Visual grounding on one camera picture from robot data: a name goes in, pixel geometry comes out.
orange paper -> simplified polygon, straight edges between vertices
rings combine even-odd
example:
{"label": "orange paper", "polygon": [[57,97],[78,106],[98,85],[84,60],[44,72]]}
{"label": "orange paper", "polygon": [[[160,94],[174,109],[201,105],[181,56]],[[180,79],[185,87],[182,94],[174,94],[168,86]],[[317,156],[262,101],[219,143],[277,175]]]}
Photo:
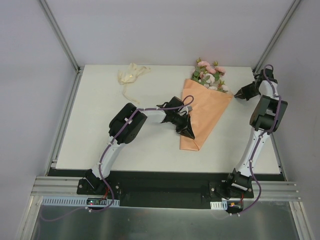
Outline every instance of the orange paper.
{"label": "orange paper", "polygon": [[180,149],[199,151],[233,96],[228,93],[207,89],[191,79],[186,79],[182,99],[188,95],[194,96],[190,117],[195,139],[180,136]]}

white table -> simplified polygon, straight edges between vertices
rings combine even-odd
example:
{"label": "white table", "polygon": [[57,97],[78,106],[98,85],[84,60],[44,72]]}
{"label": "white table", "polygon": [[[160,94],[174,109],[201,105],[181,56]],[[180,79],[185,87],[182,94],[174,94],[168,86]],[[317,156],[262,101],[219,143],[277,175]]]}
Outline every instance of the white table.
{"label": "white table", "polygon": [[[107,146],[109,123],[128,102],[121,94],[118,70],[127,65],[86,65],[67,125],[57,169],[90,169]],[[151,72],[128,86],[127,94],[138,99],[139,107],[154,107],[181,97],[184,81],[193,66],[151,65]],[[233,93],[251,83],[250,67],[226,67],[223,77]],[[119,154],[112,170],[154,172],[229,173],[247,145],[249,119],[259,101],[233,98],[200,151],[179,149],[180,137],[170,123],[145,124],[136,139]],[[270,139],[265,143],[255,173],[279,174]]]}

wrapping paper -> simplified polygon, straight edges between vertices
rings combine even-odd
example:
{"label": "wrapping paper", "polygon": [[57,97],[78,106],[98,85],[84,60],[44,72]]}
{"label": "wrapping paper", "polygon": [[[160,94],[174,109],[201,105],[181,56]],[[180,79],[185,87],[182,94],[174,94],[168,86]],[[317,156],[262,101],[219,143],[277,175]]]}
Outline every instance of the wrapping paper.
{"label": "wrapping paper", "polygon": [[180,149],[199,151],[231,102],[233,95],[207,89],[191,79],[186,79],[182,99],[188,95],[194,96],[190,116],[195,139],[180,136]]}

metal vent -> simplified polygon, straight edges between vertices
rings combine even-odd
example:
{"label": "metal vent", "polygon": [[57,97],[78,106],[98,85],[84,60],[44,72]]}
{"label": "metal vent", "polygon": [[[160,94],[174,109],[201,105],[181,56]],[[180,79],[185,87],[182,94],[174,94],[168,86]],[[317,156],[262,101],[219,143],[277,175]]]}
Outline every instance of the metal vent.
{"label": "metal vent", "polygon": [[210,207],[212,210],[227,210],[227,201],[211,201]]}
{"label": "metal vent", "polygon": [[[88,197],[74,197],[74,196],[44,196],[42,200],[42,205],[45,206],[71,206],[71,207],[87,207]],[[100,205],[95,205],[94,207],[105,207],[112,202],[111,199],[102,200]],[[120,201],[114,200],[111,207],[119,207]]]}

